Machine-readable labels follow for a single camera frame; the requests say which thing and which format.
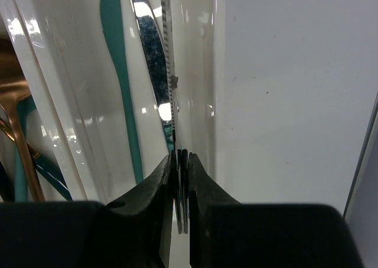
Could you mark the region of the silver knife dark handle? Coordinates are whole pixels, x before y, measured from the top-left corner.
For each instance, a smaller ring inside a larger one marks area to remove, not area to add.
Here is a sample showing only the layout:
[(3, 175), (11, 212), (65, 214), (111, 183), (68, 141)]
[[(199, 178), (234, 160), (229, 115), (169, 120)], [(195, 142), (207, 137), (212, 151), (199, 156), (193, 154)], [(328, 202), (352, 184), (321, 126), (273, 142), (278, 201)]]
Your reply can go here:
[(183, 148), (180, 139), (178, 120), (178, 77), (175, 74), (174, 43), (172, 33), (171, 1), (161, 0), (162, 7), (162, 37), (165, 54), (168, 97), (172, 117), (171, 169), (174, 181), (174, 203), (179, 234), (188, 234), (188, 150)]

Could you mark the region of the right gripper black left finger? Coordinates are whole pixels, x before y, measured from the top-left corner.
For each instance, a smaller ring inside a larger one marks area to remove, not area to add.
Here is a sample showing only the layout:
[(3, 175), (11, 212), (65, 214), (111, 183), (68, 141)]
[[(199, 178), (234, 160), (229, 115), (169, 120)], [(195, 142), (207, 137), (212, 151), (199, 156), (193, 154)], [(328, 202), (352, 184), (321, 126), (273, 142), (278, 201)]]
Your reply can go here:
[(168, 267), (173, 189), (171, 155), (102, 211), (104, 267)]

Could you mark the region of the gold spoon teal handle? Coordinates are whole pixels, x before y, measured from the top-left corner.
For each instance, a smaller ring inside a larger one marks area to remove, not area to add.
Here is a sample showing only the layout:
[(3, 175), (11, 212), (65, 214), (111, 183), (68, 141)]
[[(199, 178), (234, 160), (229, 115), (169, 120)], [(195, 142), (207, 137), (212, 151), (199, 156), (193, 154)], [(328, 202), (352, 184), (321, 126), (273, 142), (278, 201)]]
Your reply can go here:
[[(28, 115), (31, 112), (35, 111), (37, 108), (35, 106), (35, 103), (33, 102), (26, 102), (23, 103), (23, 105), (23, 109), (19, 111), (19, 117), (23, 118), (24, 122), (27, 125)], [(15, 136), (13, 134), (13, 131), (9, 128), (8, 124), (3, 120), (3, 118), (1, 118), (1, 130), (15, 144)], [(37, 170), (37, 172), (40, 173), (65, 200), (72, 201), (72, 196), (60, 168), (48, 157), (35, 150), (29, 143), (27, 143), (27, 146), (34, 168)]]

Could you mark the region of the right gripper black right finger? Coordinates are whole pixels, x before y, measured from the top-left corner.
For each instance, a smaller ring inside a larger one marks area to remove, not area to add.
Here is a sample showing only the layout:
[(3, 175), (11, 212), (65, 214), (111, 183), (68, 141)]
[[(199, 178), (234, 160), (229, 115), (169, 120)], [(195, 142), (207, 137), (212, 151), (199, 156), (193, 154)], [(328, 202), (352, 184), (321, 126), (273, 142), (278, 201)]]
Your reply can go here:
[(194, 153), (189, 156), (188, 189), (191, 266), (234, 266), (245, 229), (243, 206), (207, 174)]

